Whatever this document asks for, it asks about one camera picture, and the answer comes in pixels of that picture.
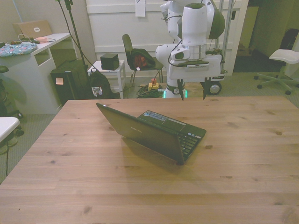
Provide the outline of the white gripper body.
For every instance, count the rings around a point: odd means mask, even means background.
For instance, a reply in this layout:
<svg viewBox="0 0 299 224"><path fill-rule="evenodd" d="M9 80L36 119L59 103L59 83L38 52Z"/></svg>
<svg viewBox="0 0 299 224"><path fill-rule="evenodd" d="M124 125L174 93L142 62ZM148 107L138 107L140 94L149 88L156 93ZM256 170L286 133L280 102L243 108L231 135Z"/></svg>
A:
<svg viewBox="0 0 299 224"><path fill-rule="evenodd" d="M172 80L177 79L191 79L191 81L205 81L206 77L217 77L221 74L221 59L222 56L207 55L203 60L208 64L195 64L182 67L169 65L168 78Z"/></svg>

